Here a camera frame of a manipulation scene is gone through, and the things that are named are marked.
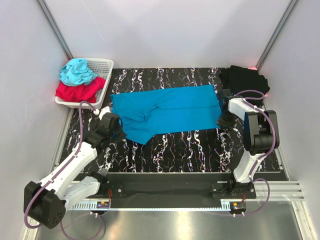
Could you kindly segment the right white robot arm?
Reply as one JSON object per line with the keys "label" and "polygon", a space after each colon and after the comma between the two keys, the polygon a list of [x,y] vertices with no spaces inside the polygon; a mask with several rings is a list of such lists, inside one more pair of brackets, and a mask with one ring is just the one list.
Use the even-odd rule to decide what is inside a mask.
{"label": "right white robot arm", "polygon": [[241,97],[224,96],[220,101],[221,115],[217,124],[231,127],[237,119],[243,121],[243,155],[227,183],[214,193],[239,198],[254,191],[253,177],[261,162],[280,145],[278,117],[274,110],[263,110]]}

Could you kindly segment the blue t-shirt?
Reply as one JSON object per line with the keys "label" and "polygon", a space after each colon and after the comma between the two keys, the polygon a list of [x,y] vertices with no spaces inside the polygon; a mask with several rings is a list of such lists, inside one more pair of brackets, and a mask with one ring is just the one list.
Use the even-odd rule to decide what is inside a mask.
{"label": "blue t-shirt", "polygon": [[221,115],[213,85],[126,92],[110,98],[126,138],[142,145],[155,135],[216,129]]}

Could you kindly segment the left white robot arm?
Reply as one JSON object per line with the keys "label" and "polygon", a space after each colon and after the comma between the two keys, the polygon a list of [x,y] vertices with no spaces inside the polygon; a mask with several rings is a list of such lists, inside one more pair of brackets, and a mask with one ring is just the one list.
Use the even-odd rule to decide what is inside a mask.
{"label": "left white robot arm", "polygon": [[95,160],[111,143],[126,137],[121,117],[107,112],[100,116],[98,125],[87,133],[80,134],[80,141],[73,151],[53,172],[40,182],[30,181],[24,188],[24,223],[31,218],[48,229],[55,228],[67,210],[83,199],[94,195],[103,198],[108,193],[107,178],[100,173],[86,176],[71,184],[90,162]]}

